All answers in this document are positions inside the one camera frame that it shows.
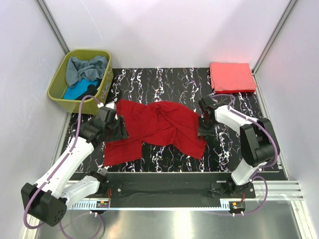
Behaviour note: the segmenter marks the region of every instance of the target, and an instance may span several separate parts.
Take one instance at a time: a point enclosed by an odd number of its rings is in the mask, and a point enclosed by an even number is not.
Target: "folded red cloth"
[[[211,87],[216,93],[255,92],[248,63],[211,63]]]
[[[146,106],[120,100],[117,113],[124,117],[129,138],[106,144],[105,166],[140,159],[143,142],[173,144],[184,154],[202,158],[206,142],[197,137],[199,115],[189,108],[167,101]]]

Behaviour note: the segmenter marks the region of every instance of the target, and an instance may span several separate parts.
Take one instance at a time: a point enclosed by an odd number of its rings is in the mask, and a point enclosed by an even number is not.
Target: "gray floor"
[[[247,210],[257,206],[247,202]],[[83,211],[68,211],[66,226]],[[208,212],[108,211],[103,214],[103,232],[97,239],[300,239],[291,205],[268,201],[257,213],[244,217],[222,217]],[[85,215],[65,230],[75,239],[90,238],[99,219]],[[37,239],[64,239],[59,227],[43,226]]]

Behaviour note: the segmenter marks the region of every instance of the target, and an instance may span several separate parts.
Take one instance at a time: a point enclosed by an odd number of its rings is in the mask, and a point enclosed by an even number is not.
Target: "plastic bin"
[[[91,60],[96,56],[105,56],[108,59],[108,65],[106,67],[106,72],[104,73],[101,85],[95,97],[99,99],[100,102],[105,103],[106,97],[108,95],[112,79],[113,71],[111,67],[111,55],[103,50],[88,50],[88,49],[78,49],[69,52],[63,59],[59,69],[55,73],[55,76],[49,86],[48,96],[61,105],[69,113],[79,113],[79,107],[81,101],[76,100],[65,100],[63,98],[68,85],[65,79],[66,66],[70,57],[75,56],[81,60]],[[94,99],[85,100],[82,107],[83,114],[96,115],[98,111],[97,103]]]

